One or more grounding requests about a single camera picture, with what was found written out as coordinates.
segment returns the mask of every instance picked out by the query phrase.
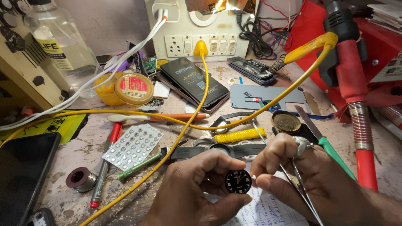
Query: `yellow cable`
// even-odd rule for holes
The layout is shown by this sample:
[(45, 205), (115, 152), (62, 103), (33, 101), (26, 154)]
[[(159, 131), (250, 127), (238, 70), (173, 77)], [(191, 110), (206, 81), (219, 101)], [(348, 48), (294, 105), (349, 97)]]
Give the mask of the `yellow cable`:
[(204, 64), (205, 67), (205, 92), (204, 92), (204, 96), (200, 102), (200, 104), (198, 105), (197, 109), (195, 110), (194, 114), (191, 116), (190, 120), (186, 123), (186, 125), (184, 126), (183, 130), (181, 131), (181, 133), (179, 134), (178, 138), (176, 139), (176, 141), (174, 142), (174, 144), (172, 145), (170, 151), (167, 153), (167, 155), (149, 172), (147, 173), (147, 175), (145, 175), (140, 181), (138, 181), (136, 184), (134, 184), (134, 186), (132, 186), (130, 189), (128, 189), (128, 191), (126, 191), (125, 193), (123, 193), (121, 196), (119, 196), (118, 198), (116, 198), (115, 200), (113, 200), (112, 202), (110, 202), (109, 204), (107, 204), (104, 208), (100, 209), (98, 212), (94, 213), (92, 216), (90, 216), (86, 221), (84, 221), (82, 224), (80, 224), (80, 226), (86, 226), (89, 223), (91, 223), (93, 220), (95, 220), (97, 217), (99, 217), (101, 214), (103, 214), (106, 210), (108, 210), (109, 208), (111, 208), (112, 206), (116, 205), (118, 202), (120, 202), (121, 200), (123, 200), (127, 195), (129, 195), (131, 192), (133, 192), (135, 189), (137, 189), (142, 183), (144, 183), (150, 176), (152, 176), (152, 174), (154, 174), (155, 171), (157, 171), (157, 169), (159, 169), (160, 166), (162, 166), (162, 164), (164, 164), (166, 162), (166, 160), (170, 157), (170, 155), (172, 154), (173, 150), (176, 148), (177, 144), (180, 142), (181, 138), (183, 137), (184, 133), (186, 132), (187, 128), (189, 127), (189, 125), (191, 124), (191, 122), (193, 121), (193, 119), (195, 118), (195, 116), (198, 114), (198, 111), (201, 109), (202, 105), (204, 104), (205, 99), (207, 98), (207, 94), (208, 94), (208, 86), (209, 86), (209, 77), (208, 77), (208, 69), (207, 69), (207, 64), (205, 63), (205, 59), (204, 59), (204, 53), (201, 52), (200, 54), (201, 58), (202, 58), (202, 63)]
[[(177, 119), (173, 119), (171, 117), (167, 117), (164, 115), (158, 115), (158, 114), (151, 114), (151, 113), (145, 113), (145, 112), (136, 112), (136, 111), (120, 111), (120, 110), (83, 110), (83, 111), (71, 111), (71, 112), (66, 112), (66, 113), (61, 113), (61, 114), (57, 114), (55, 115), (53, 118), (55, 117), (60, 117), (60, 116), (65, 116), (65, 115), (73, 115), (73, 114), (82, 114), (82, 113), (122, 113), (122, 114), (133, 114), (133, 115), (146, 115), (146, 116), (153, 116), (153, 117), (159, 117), (159, 118), (163, 118), (163, 119), (168, 119), (180, 124), (185, 125), (185, 127), (183, 128), (183, 131), (180, 133), (178, 139), (175, 141), (175, 143), (172, 146), (172, 150), (177, 146), (177, 143), (180, 141), (180, 139), (182, 138), (183, 134), (185, 133), (185, 131), (187, 130), (188, 127), (191, 128), (195, 128), (195, 129), (201, 129), (201, 130), (217, 130), (217, 129), (224, 129), (224, 128), (230, 128), (230, 127), (235, 127), (237, 125), (243, 124), (249, 120), (251, 120), (252, 118), (258, 116), (259, 114), (261, 114), (262, 112), (268, 110), (270, 107), (272, 107), (274, 105), (274, 103), (277, 103), (278, 101), (280, 101), (283, 97), (285, 97), (286, 95), (288, 95), (291, 91), (293, 91), (295, 88), (297, 88), (304, 80), (306, 80), (311, 73), (313, 73), (313, 71), (318, 67), (318, 65), (323, 61), (323, 59), (326, 57), (326, 55), (328, 54), (329, 50), (332, 48), (331, 45), (326, 45), (324, 46), (324, 49), (322, 51), (322, 53), (320, 54), (320, 56), (317, 58), (317, 60), (310, 66), (310, 68), (297, 80), (295, 81), (288, 89), (286, 89), (283, 93), (281, 93), (277, 98), (275, 98), (273, 101), (271, 101), (270, 103), (268, 103), (266, 106), (264, 106), (263, 108), (261, 108), (260, 110), (256, 111), (255, 113), (253, 113), (252, 115), (239, 120), (235, 123), (231, 123), (228, 125), (224, 125), (224, 126), (220, 126), (220, 127), (200, 127), (200, 126), (196, 126), (196, 125), (190, 125), (190, 123), (192, 122), (192, 120), (195, 118), (196, 112), (198, 112), (201, 109), (202, 104), (205, 101), (206, 98), (206, 94), (207, 94), (207, 90), (208, 90), (208, 77), (206, 77), (206, 88), (205, 88), (205, 93), (204, 93), (204, 98), (202, 99), (200, 105), (198, 106), (196, 112), (194, 113), (194, 115), (190, 118), (190, 120), (185, 123), (183, 121), (177, 120)], [(206, 63), (204, 60), (204, 57), (202, 56), (202, 60), (203, 60), (203, 64), (205, 67), (205, 72), (206, 74), (208, 74), (208, 70), (206, 67)], [(18, 129), (17, 131), (15, 131), (12, 135), (10, 135), (6, 140), (10, 140), (12, 138), (14, 138), (19, 132), (21, 132), (24, 128), (29, 127), (29, 126), (33, 126), (34, 124), (37, 124), (39, 122), (45, 121), (48, 119), (41, 119), (35, 122), (32, 122), (30, 124), (27, 124), (24, 127), (21, 127), (20, 129)], [(138, 183), (136, 183), (133, 187), (131, 187), (127, 192), (125, 192), (124, 194), (122, 194), (121, 196), (119, 196), (117, 199), (113, 200), (111, 203), (109, 203), (108, 205), (106, 205), (104, 208), (100, 209), (98, 212), (96, 212), (95, 214), (93, 214), (90, 218), (88, 218), (84, 223), (82, 223), (80, 226), (86, 226), (88, 225), (90, 222), (92, 222), (95, 218), (97, 218), (99, 215), (101, 215), (103, 212), (105, 212), (106, 210), (108, 210), (109, 208), (111, 208), (113, 205), (115, 205), (117, 202), (121, 201), (123, 198), (125, 198), (127, 195), (129, 195), (132, 191), (134, 191), (137, 187), (139, 187), (147, 178), (149, 178), (155, 171), (156, 169), (158, 169), (165, 161), (166, 159), (170, 156), (170, 154), (166, 155), (166, 157), (164, 159), (162, 159), (153, 169), (152, 171), (150, 171), (142, 180), (140, 180)]]

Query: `knife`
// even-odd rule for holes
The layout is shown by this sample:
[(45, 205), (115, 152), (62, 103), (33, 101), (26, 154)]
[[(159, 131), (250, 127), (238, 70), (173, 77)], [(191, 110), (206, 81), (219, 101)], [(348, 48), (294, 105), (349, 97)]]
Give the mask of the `knife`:
[(297, 112), (299, 113), (300, 117), (303, 119), (304, 123), (307, 125), (307, 127), (310, 129), (310, 131), (314, 134), (314, 136), (318, 140), (318, 145), (324, 148), (324, 150), (345, 170), (347, 174), (354, 180), (356, 180), (356, 177), (353, 175), (353, 173), (350, 171), (349, 167), (345, 164), (345, 162), (342, 160), (342, 158), (338, 155), (338, 153), (335, 151), (335, 149), (332, 147), (332, 145), (329, 143), (329, 141), (321, 134), (321, 132), (318, 130), (316, 125), (311, 121), (311, 119), (308, 117), (306, 112), (303, 110), (302, 107), (295, 105), (295, 108)]
[(263, 128), (258, 128), (258, 131), (256, 129), (246, 129), (228, 134), (218, 134), (211, 138), (197, 139), (194, 141), (194, 146), (205, 143), (233, 143), (236, 141), (258, 138), (260, 137), (258, 132), (260, 132), (263, 136), (267, 135)]

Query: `cleaning solution bottle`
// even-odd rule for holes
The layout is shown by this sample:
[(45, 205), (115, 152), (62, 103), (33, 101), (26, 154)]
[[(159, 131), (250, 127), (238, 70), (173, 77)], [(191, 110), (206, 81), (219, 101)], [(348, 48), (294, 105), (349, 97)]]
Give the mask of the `cleaning solution bottle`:
[[(75, 91), (102, 72), (66, 9), (57, 7), (51, 0), (28, 0), (28, 3), (33, 9), (25, 16), (25, 25)], [(83, 98), (94, 96), (95, 90), (81, 94)]]

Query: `coiled spring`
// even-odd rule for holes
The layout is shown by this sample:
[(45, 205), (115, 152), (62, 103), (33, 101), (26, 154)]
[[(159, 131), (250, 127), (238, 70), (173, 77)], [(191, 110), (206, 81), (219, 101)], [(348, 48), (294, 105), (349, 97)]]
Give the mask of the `coiled spring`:
[(281, 68), (283, 68), (286, 65), (285, 57), (286, 54), (282, 54), (277, 60), (275, 60), (274, 64), (268, 69), (268, 71), (271, 72), (272, 74), (275, 74)]

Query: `wall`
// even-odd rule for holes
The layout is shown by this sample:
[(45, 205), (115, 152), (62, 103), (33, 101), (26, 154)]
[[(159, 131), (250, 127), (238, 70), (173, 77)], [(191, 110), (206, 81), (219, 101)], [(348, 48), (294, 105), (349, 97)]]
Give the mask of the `wall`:
[[(121, 53), (126, 50), (126, 40), (139, 43), (150, 32), (144, 0), (54, 0), (59, 7), (67, 9), (76, 21), (78, 30), (86, 37), (87, 44), (95, 55)], [(288, 14), (287, 0), (265, 0), (274, 8)], [(301, 0), (290, 0), (291, 14), (302, 4)], [(260, 4), (259, 16), (283, 17), (279, 12)], [(285, 26), (286, 20), (267, 20), (274, 27)], [(272, 40), (269, 35), (264, 39)], [(142, 51), (154, 53), (149, 41)]]

